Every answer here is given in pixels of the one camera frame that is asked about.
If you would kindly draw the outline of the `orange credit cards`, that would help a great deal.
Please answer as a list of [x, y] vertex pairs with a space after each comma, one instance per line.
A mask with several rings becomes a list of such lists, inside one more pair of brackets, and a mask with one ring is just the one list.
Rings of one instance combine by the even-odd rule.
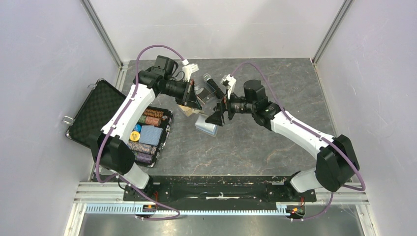
[[186, 107], [186, 106], [182, 106], [182, 105], [178, 105], [178, 107], [180, 108], [180, 110], [187, 116], [191, 116], [193, 114], [198, 114], [200, 113], [201, 110], [195, 109], [195, 108], [190, 108], [190, 107]]

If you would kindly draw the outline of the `clear plastic card box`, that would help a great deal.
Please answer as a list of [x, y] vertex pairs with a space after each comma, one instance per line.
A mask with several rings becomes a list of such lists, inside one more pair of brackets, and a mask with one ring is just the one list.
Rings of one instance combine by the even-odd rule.
[[211, 100], [215, 98], [214, 90], [210, 86], [200, 86], [196, 85], [198, 88], [198, 96], [203, 102], [203, 105], [209, 103]]

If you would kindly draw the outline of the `grey card holder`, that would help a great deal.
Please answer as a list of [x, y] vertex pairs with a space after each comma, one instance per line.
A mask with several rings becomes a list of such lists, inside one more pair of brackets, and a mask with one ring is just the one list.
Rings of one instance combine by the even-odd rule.
[[206, 122], [207, 117], [208, 116], [206, 116], [206, 115], [199, 114], [199, 116], [198, 116], [198, 118], [195, 122], [195, 127], [198, 130], [200, 130], [200, 131], [202, 131], [202, 132], [204, 132], [208, 135], [211, 135], [211, 136], [215, 137], [217, 135], [218, 125], [207, 123]]

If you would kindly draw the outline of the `black glitter microphone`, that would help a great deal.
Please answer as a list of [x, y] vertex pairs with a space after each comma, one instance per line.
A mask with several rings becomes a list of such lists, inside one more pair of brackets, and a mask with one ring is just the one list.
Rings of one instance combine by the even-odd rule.
[[225, 93], [221, 90], [219, 85], [214, 81], [212, 76], [208, 73], [203, 75], [203, 80], [214, 90], [215, 96], [218, 99], [223, 99]]

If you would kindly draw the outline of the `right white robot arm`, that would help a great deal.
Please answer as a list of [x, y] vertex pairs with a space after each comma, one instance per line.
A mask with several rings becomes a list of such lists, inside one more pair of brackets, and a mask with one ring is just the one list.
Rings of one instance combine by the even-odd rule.
[[289, 178], [284, 187], [287, 199], [296, 201], [304, 192], [318, 188], [336, 192], [358, 175], [360, 167], [348, 137], [334, 137], [301, 122], [277, 103], [269, 101], [259, 80], [245, 82], [243, 96], [234, 93], [234, 77], [225, 76], [221, 84], [226, 87], [226, 93], [213, 114], [206, 118], [207, 123], [223, 126], [224, 113], [228, 114], [229, 120], [236, 114], [250, 114], [258, 125], [290, 139], [315, 158], [315, 168], [296, 172]]

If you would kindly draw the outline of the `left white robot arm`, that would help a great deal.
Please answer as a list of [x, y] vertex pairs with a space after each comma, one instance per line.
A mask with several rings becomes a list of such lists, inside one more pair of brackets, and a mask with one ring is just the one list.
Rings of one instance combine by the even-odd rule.
[[96, 168], [107, 169], [135, 186], [135, 193], [145, 201], [154, 196], [154, 186], [148, 183], [150, 176], [135, 163], [135, 155], [127, 143], [145, 109], [160, 94], [173, 97], [179, 105], [201, 109], [191, 79], [191, 74], [199, 67], [186, 59], [181, 64], [184, 78], [179, 81], [173, 78], [177, 63], [168, 57], [158, 56], [154, 66], [139, 71], [128, 96], [113, 117], [88, 138]]

